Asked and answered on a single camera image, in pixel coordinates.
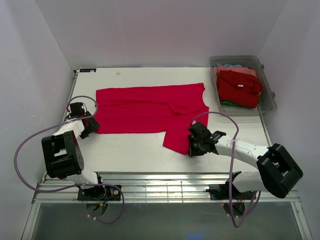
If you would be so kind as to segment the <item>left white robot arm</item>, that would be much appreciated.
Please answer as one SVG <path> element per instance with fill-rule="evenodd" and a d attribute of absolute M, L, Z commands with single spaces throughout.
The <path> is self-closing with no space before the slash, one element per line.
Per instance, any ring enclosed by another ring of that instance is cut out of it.
<path fill-rule="evenodd" d="M 85 139 L 100 125 L 91 117 L 82 102 L 72 103 L 64 125 L 51 136 L 42 138 L 41 145 L 46 172 L 50 178 L 69 180 L 79 184 L 82 192 L 100 200 L 106 187 L 98 173 L 85 168 L 78 139 Z"/>

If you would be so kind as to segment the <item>crimson red t shirt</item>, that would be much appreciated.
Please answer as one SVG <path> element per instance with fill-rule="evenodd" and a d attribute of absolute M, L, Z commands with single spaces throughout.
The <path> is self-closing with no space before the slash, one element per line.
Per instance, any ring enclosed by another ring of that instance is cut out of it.
<path fill-rule="evenodd" d="M 163 146 L 186 155 L 188 128 L 194 119 L 208 125 L 203 83 L 105 88 L 96 91 L 98 134 L 164 132 Z"/>

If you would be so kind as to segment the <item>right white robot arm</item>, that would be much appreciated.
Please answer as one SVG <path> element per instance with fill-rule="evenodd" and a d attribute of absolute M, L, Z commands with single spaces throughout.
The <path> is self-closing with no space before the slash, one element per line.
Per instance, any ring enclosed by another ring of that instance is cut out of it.
<path fill-rule="evenodd" d="M 233 172 L 226 181 L 226 194 L 237 199 L 246 192 L 269 192 L 284 199 L 303 177 L 303 171 L 286 150 L 278 143 L 260 146 L 244 141 L 235 141 L 221 131 L 210 132 L 200 122 L 188 129 L 189 156 L 198 157 L 207 153 L 231 157 L 256 169 L 251 172 Z"/>

